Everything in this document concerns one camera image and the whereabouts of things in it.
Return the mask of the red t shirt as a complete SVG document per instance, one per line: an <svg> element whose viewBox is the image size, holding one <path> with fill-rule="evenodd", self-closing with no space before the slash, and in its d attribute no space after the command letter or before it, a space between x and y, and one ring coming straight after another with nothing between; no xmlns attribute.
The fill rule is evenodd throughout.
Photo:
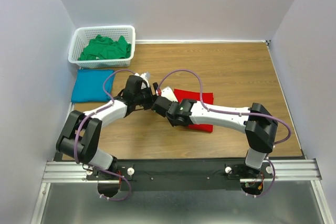
<svg viewBox="0 0 336 224"><path fill-rule="evenodd" d="M199 92L174 89L174 94L178 102L181 102L183 99L191 99L191 100L196 100L196 101L200 100ZM202 93L202 99L204 103L213 104L214 95L213 93ZM193 125L189 125L187 128L190 130L197 130L197 131L202 131L202 132L207 132L207 133L213 132L213 126L209 124L193 124Z"/></svg>

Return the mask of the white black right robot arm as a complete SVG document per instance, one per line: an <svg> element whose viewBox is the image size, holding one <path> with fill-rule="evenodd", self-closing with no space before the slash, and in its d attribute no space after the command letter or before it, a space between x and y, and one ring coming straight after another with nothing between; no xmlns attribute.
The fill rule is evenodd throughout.
<svg viewBox="0 0 336 224"><path fill-rule="evenodd" d="M259 174L264 159L273 151L278 122L259 103L253 103L251 107L230 108L192 99L171 101L159 96L152 111L166 117L172 126L208 124L244 133L249 149L241 171L249 178Z"/></svg>

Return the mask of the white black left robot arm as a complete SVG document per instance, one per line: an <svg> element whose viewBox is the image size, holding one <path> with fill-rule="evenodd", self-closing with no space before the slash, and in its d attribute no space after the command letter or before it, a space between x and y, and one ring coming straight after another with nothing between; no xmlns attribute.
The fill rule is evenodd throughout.
<svg viewBox="0 0 336 224"><path fill-rule="evenodd" d="M130 75L125 88L113 101L91 111L70 112L56 143L56 151L78 163L95 166L104 179L112 179L118 172L118 160L98 148L101 129L127 117L138 106L144 110L152 107L156 95L152 92L149 78L149 72Z"/></svg>

